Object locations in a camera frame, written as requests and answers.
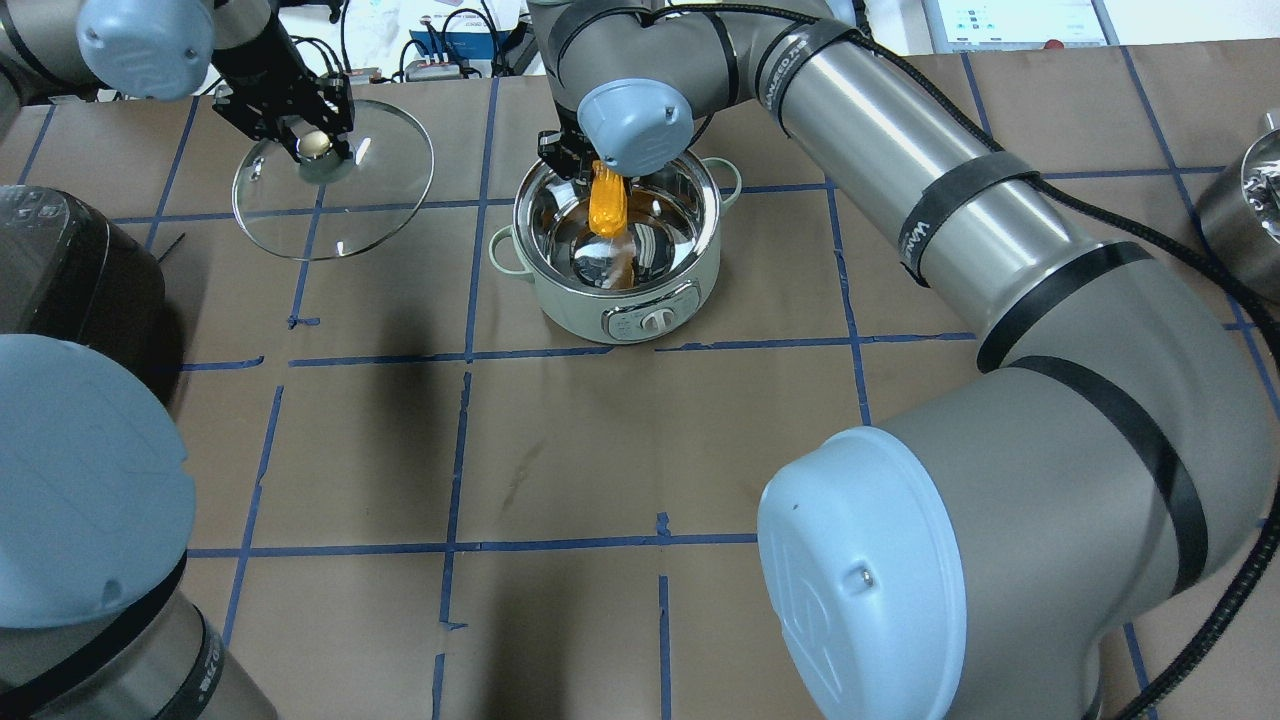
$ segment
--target metal container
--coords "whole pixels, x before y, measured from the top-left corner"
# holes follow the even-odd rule
[[[1253,292],[1280,302],[1280,109],[1263,136],[1197,202],[1213,254]]]
[[[707,164],[736,178],[723,201]],[[732,163],[704,164],[686,151],[631,181],[627,231],[605,238],[588,227],[590,186],[538,163],[516,195],[513,224],[490,238],[489,260],[532,283],[543,313],[568,332],[608,345],[644,342],[686,323],[707,302],[719,274],[721,213],[741,190]],[[520,270],[497,260],[495,249],[508,237]]]

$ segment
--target pot handle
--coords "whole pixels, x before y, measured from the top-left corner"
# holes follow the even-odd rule
[[[731,192],[728,197],[721,200],[721,210],[728,210],[730,208],[733,206],[735,202],[737,202],[739,196],[742,195],[742,173],[737,169],[737,165],[730,163],[723,158],[704,158],[703,164],[719,165],[726,170],[733,173],[733,192]]]
[[[534,282],[534,272],[530,270],[527,265],[525,265],[525,259],[520,258],[518,250],[516,251],[516,258],[520,258],[520,265],[524,268],[524,270],[512,270],[511,268],[507,268],[506,265],[498,261],[498,256],[494,254],[494,251],[498,249],[498,243],[500,243],[503,240],[507,238],[513,240],[512,236],[513,229],[515,229],[513,225],[507,225],[500,231],[493,233],[493,237],[489,238],[489,264],[493,265],[494,270],[498,270],[504,275],[511,275],[513,278],[520,278],[525,282],[531,283]]]

